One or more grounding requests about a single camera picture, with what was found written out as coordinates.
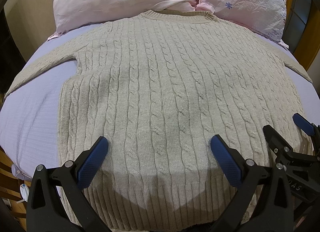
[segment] bed sheet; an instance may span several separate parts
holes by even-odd
[[[26,66],[54,48],[99,24],[81,27],[45,42]],[[259,38],[293,55],[276,43]],[[313,85],[287,68],[295,83],[308,121],[320,124],[320,100]],[[76,61],[64,62],[26,83],[10,94],[0,112],[0,145],[16,167],[32,177],[37,165],[59,166],[57,149],[58,102],[63,83],[76,73]]]

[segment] blue textured pad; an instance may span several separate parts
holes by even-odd
[[[304,131],[308,136],[314,136],[315,135],[315,130],[313,126],[305,119],[303,118],[300,114],[295,113],[293,115],[293,122],[301,128],[301,130]]]
[[[103,137],[77,173],[77,186],[80,190],[88,188],[108,153],[108,140]]]
[[[219,163],[231,186],[239,188],[242,184],[242,173],[239,166],[229,154],[217,135],[211,139],[211,151]]]

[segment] ribbed neckline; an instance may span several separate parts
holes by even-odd
[[[149,10],[141,13],[140,16],[147,19],[171,22],[208,23],[210,21],[218,21],[218,18],[209,11],[180,12],[174,10]]]

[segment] cable knit sweater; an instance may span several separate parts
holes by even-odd
[[[208,12],[106,22],[31,64],[7,95],[71,58],[78,65],[60,96],[60,161],[76,159],[100,135],[108,139],[84,194],[110,228],[179,231],[217,219],[235,189],[209,149],[215,134],[259,165],[270,165],[267,124],[310,153],[292,121],[303,109],[285,65],[310,80],[305,70]]]

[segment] beige sweater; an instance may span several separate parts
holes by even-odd
[[[267,124],[310,153],[292,121],[303,110],[285,65],[310,80],[305,70],[208,12],[107,22],[31,64],[7,95],[71,58],[78,66],[60,96],[60,161],[76,159],[100,135],[108,139],[84,194],[110,228],[178,231],[217,219],[235,189],[210,151],[215,134],[259,165],[270,164]]]

